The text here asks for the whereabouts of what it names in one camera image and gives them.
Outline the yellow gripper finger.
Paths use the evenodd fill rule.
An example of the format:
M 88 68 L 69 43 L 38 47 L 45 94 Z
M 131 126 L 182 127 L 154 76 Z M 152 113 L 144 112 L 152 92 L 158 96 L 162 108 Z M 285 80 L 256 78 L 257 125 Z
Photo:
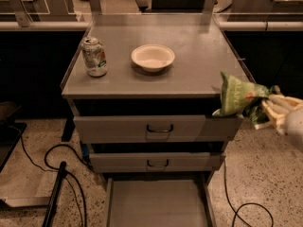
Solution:
M 285 134 L 285 120 L 288 110 L 282 106 L 275 104 L 269 99 L 261 101 L 261 107 L 267 117 L 269 118 L 272 126 L 282 135 Z
M 289 112 L 292 112 L 303 105 L 301 99 L 290 96 L 269 95 L 269 99 Z

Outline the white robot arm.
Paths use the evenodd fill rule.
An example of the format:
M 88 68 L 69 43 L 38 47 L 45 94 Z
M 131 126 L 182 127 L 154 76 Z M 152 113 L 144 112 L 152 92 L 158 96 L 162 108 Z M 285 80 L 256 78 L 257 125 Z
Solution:
M 269 95 L 261 101 L 262 110 L 276 131 L 295 148 L 303 151 L 303 100 Z

